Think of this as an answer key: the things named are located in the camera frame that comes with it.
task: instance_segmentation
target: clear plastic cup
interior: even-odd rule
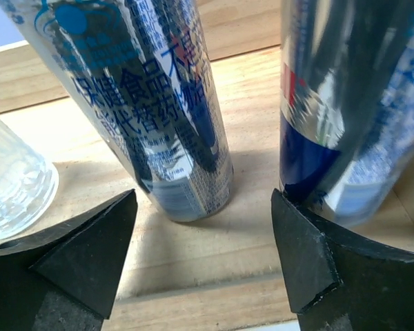
[[[33,224],[54,199],[59,174],[0,121],[0,239]]]

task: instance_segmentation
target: tilted can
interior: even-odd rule
[[[414,154],[414,1],[282,3],[280,185],[362,223]]]
[[[233,167],[193,0],[0,6],[170,219],[226,204]]]

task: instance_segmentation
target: blue dot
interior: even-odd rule
[[[55,19],[64,30],[72,34],[81,34],[88,27],[84,12],[71,5],[58,7],[55,10]]]

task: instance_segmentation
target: metal can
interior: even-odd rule
[[[363,223],[414,154],[414,1],[283,5],[280,185]]]
[[[233,166],[193,0],[0,6],[168,218],[226,204]]]

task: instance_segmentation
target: beverage can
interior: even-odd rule
[[[414,154],[414,1],[283,6],[280,185],[363,223]]]
[[[0,6],[170,219],[226,204],[233,166],[193,0]]]

